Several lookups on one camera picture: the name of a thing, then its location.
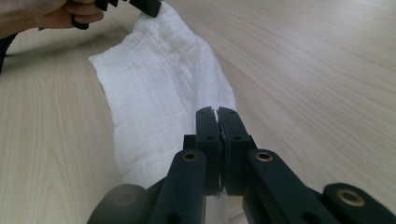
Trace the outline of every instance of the black cable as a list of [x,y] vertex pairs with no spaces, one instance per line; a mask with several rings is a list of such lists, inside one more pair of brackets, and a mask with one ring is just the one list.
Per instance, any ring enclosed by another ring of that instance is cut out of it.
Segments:
[[17,34],[9,35],[3,39],[0,39],[0,74],[1,74],[1,70],[3,68],[4,59],[6,58],[7,49],[9,47],[9,45],[11,45],[15,36],[17,36]]

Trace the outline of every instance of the white cloth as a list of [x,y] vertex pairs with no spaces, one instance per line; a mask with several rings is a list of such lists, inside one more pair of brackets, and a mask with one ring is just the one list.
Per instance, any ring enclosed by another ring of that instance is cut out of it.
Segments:
[[[165,2],[157,18],[141,14],[133,32],[90,57],[114,122],[123,182],[148,188],[167,175],[195,112],[235,109],[233,91],[208,44]],[[208,199],[207,223],[225,223],[225,200]]]

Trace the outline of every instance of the light wood surface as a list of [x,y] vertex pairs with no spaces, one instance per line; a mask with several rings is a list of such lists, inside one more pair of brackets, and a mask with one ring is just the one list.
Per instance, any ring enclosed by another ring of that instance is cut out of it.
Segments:
[[[216,52],[257,145],[313,189],[345,182],[396,213],[396,2],[168,0]],[[85,223],[120,183],[88,57],[137,9],[88,31],[18,35],[0,76],[0,223]]]

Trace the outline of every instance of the black tool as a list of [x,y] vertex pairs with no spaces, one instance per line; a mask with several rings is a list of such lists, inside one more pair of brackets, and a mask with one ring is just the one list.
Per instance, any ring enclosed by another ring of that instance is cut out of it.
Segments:
[[196,113],[196,134],[167,177],[149,189],[120,185],[97,205],[88,223],[202,224],[205,196],[243,197],[249,223],[395,224],[396,217],[363,190],[347,184],[313,191],[275,152],[257,149],[239,115],[224,107]]
[[[129,3],[154,18],[157,17],[161,7],[160,0],[130,0]],[[119,4],[119,0],[95,0],[95,5],[103,11],[107,11],[108,4],[116,7]],[[87,30],[90,27],[89,24],[77,22],[74,15],[72,15],[72,24],[80,30]]]

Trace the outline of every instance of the wooden table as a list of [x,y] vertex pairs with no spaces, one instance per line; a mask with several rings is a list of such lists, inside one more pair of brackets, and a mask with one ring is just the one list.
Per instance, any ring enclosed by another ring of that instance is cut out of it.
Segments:
[[[167,3],[216,52],[259,147],[313,189],[346,182],[396,213],[396,2]],[[121,2],[88,31],[15,39],[0,76],[0,223],[86,223],[120,183],[88,57],[138,14]]]

